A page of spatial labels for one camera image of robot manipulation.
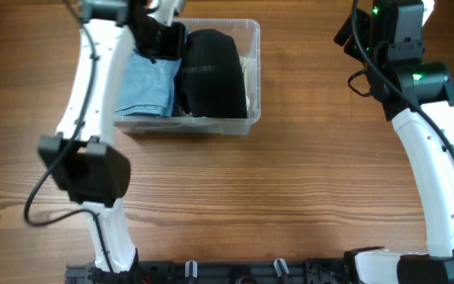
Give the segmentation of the black garment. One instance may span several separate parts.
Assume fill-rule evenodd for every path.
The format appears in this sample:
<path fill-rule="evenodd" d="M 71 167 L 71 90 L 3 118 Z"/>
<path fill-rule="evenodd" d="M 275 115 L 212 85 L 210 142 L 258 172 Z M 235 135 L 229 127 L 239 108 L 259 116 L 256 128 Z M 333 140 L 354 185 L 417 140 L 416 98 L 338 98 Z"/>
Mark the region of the black garment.
<path fill-rule="evenodd" d="M 194 118 L 247 117 L 243 70 L 232 36 L 216 29 L 188 35 L 176 77 L 177 111 Z"/>

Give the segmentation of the blue denim jeans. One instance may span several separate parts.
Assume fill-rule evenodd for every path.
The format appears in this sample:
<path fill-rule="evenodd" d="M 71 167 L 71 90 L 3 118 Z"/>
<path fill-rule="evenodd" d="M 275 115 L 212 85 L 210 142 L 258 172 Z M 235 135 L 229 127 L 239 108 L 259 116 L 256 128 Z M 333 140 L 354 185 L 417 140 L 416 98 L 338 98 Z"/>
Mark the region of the blue denim jeans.
<path fill-rule="evenodd" d="M 181 59 L 157 59 L 153 63 L 135 47 L 132 49 L 121 83 L 117 116 L 171 117 L 175 83 Z"/>

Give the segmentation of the cream cloth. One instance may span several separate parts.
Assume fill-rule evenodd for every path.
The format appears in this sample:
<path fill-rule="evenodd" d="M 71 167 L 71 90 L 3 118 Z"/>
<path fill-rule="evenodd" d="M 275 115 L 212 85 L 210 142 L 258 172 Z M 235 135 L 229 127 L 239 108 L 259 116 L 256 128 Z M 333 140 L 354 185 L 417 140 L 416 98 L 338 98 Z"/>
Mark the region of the cream cloth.
<path fill-rule="evenodd" d="M 246 108 L 247 112 L 249 112 L 255 105 L 255 59 L 246 55 L 239 56 L 239 59 L 244 79 Z"/>

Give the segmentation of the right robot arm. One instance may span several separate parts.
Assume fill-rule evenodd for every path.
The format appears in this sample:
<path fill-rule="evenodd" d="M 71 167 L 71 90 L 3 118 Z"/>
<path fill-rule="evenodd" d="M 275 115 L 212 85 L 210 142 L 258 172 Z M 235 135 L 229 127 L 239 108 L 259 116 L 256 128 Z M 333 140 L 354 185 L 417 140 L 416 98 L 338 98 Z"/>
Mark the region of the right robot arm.
<path fill-rule="evenodd" d="M 334 41 L 361 62 L 361 74 L 407 153 L 426 226 L 425 252 L 383 247 L 346 252 L 354 283 L 454 283 L 454 83 L 427 62 L 422 29 L 431 1 L 353 3 Z"/>

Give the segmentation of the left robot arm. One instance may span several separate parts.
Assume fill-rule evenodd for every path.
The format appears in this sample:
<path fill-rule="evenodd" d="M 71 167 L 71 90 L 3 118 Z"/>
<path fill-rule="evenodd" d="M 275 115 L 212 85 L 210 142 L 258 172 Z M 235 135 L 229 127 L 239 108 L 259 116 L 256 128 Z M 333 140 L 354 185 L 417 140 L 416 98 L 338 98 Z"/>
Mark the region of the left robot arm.
<path fill-rule="evenodd" d="M 182 1 L 83 1 L 71 14 L 80 28 L 80 55 L 66 111 L 38 152 L 45 176 L 87 218 L 95 260 L 69 267 L 68 283 L 143 283 L 129 236 L 123 198 L 131 165 L 114 148 L 114 109 L 133 49 L 152 62 L 177 59 L 185 28 L 173 22 Z"/>

